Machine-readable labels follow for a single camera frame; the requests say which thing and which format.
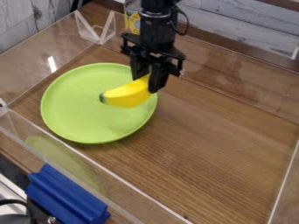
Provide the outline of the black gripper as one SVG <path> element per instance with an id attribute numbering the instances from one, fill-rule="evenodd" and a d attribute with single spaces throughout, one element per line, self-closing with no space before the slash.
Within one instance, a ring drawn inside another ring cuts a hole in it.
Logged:
<path id="1" fill-rule="evenodd" d="M 169 74 L 181 74 L 185 54 L 173 44 L 174 36 L 185 32 L 177 30 L 176 11 L 141 11 L 140 18 L 140 34 L 121 33 L 121 53 L 130 59 L 133 80 L 149 73 L 148 91 L 153 94 L 165 86 Z"/>

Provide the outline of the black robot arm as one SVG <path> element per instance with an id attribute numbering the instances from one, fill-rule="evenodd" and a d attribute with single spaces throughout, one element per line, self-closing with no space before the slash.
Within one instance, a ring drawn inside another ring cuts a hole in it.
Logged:
<path id="1" fill-rule="evenodd" d="M 177 7 L 181 0 L 141 0 L 140 34 L 121 33 L 121 53 L 129 56 L 132 79 L 145 75 L 148 92 L 156 93 L 166 84 L 169 75 L 182 72 L 185 54 L 174 47 L 174 36 L 185 35 L 177 30 Z"/>

